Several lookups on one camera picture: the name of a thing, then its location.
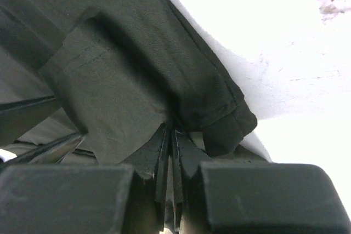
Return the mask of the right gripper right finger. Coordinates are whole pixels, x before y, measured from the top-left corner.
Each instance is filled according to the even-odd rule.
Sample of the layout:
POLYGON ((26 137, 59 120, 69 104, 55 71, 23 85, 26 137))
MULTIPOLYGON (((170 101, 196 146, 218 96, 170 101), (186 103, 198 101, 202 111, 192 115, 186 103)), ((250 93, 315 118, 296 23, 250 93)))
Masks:
POLYGON ((179 131, 172 131, 173 214, 176 231, 209 231, 202 161, 210 158, 179 131))

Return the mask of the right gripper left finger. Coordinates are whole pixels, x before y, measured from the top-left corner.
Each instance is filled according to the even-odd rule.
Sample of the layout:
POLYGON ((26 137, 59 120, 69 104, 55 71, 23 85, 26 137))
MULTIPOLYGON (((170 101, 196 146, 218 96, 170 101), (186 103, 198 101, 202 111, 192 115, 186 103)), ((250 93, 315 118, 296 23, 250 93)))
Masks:
POLYGON ((122 162, 134 169, 123 231, 163 231, 168 147, 169 129, 162 124, 146 144, 122 162))

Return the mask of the black graphic t shirt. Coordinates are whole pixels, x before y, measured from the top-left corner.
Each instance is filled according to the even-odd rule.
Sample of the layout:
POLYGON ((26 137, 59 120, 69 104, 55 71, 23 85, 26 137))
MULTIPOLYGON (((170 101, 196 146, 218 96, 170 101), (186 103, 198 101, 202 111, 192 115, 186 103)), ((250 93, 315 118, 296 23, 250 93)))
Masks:
POLYGON ((54 95, 61 109, 15 142, 80 131, 118 163, 162 123, 233 152, 257 118, 230 74, 170 0, 1 0, 1 101, 54 95))

